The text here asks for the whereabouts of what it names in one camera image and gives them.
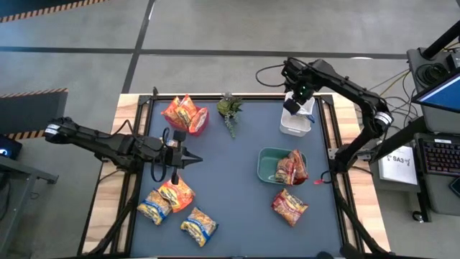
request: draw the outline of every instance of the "yellow noodle package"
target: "yellow noodle package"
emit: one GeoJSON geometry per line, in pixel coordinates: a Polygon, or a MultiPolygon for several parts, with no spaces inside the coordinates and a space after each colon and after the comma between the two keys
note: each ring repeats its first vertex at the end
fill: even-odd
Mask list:
{"type": "Polygon", "coordinates": [[[190,216],[180,225],[180,229],[190,234],[200,247],[203,247],[211,239],[218,226],[219,224],[200,209],[193,208],[190,216]]]}
{"type": "Polygon", "coordinates": [[[159,225],[173,209],[169,202],[161,197],[158,191],[153,190],[150,192],[149,196],[139,204],[137,210],[151,219],[156,225],[159,225]]]}

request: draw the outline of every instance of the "white container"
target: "white container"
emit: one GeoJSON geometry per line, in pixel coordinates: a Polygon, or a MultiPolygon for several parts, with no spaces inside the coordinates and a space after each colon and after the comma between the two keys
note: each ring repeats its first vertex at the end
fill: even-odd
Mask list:
{"type": "MultiPolygon", "coordinates": [[[[286,93],[285,100],[292,96],[292,92],[286,93]]],[[[311,98],[302,107],[312,114],[315,99],[311,98]]],[[[304,116],[291,115],[286,109],[282,109],[280,130],[282,133],[303,137],[311,130],[310,120],[304,116]]]]}

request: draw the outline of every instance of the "orange noodle package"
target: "orange noodle package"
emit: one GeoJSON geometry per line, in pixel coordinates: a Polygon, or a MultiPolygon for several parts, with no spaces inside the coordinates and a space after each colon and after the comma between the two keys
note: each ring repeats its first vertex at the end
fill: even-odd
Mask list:
{"type": "Polygon", "coordinates": [[[179,177],[179,183],[174,185],[171,180],[165,182],[158,189],[160,195],[170,202],[172,212],[176,213],[187,207],[195,196],[195,192],[185,184],[182,177],[179,177]]]}
{"type": "Polygon", "coordinates": [[[194,136],[199,136],[209,121],[208,108],[195,106],[188,94],[182,101],[175,97],[161,115],[164,115],[166,121],[174,128],[194,136]]]}
{"type": "Polygon", "coordinates": [[[275,181],[293,185],[296,173],[294,158],[283,158],[276,166],[275,181]]]}
{"type": "Polygon", "coordinates": [[[307,208],[307,204],[304,204],[296,196],[289,194],[286,189],[283,189],[277,194],[272,203],[272,209],[281,214],[291,227],[294,227],[295,223],[300,219],[300,216],[302,216],[302,213],[307,208]]]}
{"type": "Polygon", "coordinates": [[[178,114],[183,124],[187,127],[190,126],[196,112],[197,109],[195,104],[193,104],[192,98],[190,98],[188,94],[186,94],[184,99],[179,103],[179,107],[175,109],[175,113],[178,114]]]}
{"type": "Polygon", "coordinates": [[[179,107],[179,103],[179,97],[175,97],[166,110],[161,112],[161,115],[164,115],[167,122],[169,122],[173,127],[179,130],[187,130],[187,127],[184,125],[182,119],[175,111],[179,107]]]}
{"type": "Polygon", "coordinates": [[[189,133],[197,134],[202,131],[202,129],[206,126],[206,122],[208,119],[208,108],[201,108],[192,119],[190,126],[188,128],[189,133]]]}
{"type": "Polygon", "coordinates": [[[302,154],[299,150],[293,150],[289,154],[289,158],[294,159],[295,179],[294,184],[298,185],[308,179],[308,172],[305,168],[305,161],[302,159],[302,154]]]}

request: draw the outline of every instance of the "green bowl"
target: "green bowl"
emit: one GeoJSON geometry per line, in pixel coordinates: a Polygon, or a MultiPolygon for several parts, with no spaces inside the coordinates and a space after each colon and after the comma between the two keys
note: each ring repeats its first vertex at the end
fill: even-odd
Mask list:
{"type": "MultiPolygon", "coordinates": [[[[260,180],[267,182],[267,183],[278,183],[275,181],[275,172],[278,161],[286,158],[289,156],[292,150],[283,150],[280,148],[273,148],[273,147],[266,147],[260,150],[259,153],[259,162],[257,163],[257,175],[259,176],[260,180]]],[[[305,164],[305,169],[307,168],[307,158],[303,153],[302,155],[303,162],[305,164]]]]}

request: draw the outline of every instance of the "ramen packet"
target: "ramen packet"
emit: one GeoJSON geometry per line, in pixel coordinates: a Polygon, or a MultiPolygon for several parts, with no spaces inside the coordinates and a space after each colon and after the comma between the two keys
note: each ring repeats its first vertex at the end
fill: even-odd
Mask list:
{"type": "Polygon", "coordinates": [[[204,122],[206,121],[206,117],[208,116],[208,108],[201,108],[195,116],[192,118],[190,122],[190,126],[188,128],[189,133],[197,133],[200,131],[201,127],[204,126],[204,122]]]}
{"type": "Polygon", "coordinates": [[[275,181],[293,185],[296,174],[294,163],[294,158],[283,158],[279,160],[276,166],[275,181]]]}
{"type": "Polygon", "coordinates": [[[304,204],[296,196],[289,194],[285,188],[275,196],[272,203],[272,209],[281,214],[291,227],[294,227],[307,208],[307,204],[304,204]]]}
{"type": "Polygon", "coordinates": [[[173,184],[171,180],[165,182],[158,189],[160,195],[170,202],[172,212],[176,213],[187,207],[195,196],[195,192],[185,184],[184,180],[179,177],[178,184],[173,184]]]}
{"type": "Polygon", "coordinates": [[[211,239],[218,226],[219,224],[200,209],[193,208],[192,213],[180,225],[180,229],[187,232],[200,247],[203,247],[211,239]]]}
{"type": "Polygon", "coordinates": [[[197,112],[195,104],[193,104],[192,98],[190,98],[188,94],[185,95],[184,99],[182,99],[179,103],[179,106],[175,108],[175,113],[187,127],[190,126],[190,123],[197,112]]]}
{"type": "Polygon", "coordinates": [[[186,130],[187,127],[183,123],[182,119],[179,117],[177,112],[175,111],[180,104],[179,97],[175,97],[173,101],[171,101],[170,105],[161,112],[161,115],[165,116],[166,120],[174,127],[177,127],[182,130],[186,130]]]}
{"type": "Polygon", "coordinates": [[[137,207],[137,210],[147,218],[151,219],[156,225],[166,219],[166,216],[173,210],[168,201],[164,200],[158,191],[153,190],[137,207]]]}
{"type": "Polygon", "coordinates": [[[294,177],[294,184],[298,185],[303,183],[306,179],[308,179],[308,172],[305,168],[305,161],[302,158],[302,154],[299,150],[293,150],[289,154],[289,158],[294,159],[294,169],[295,169],[295,177],[294,177]]]}

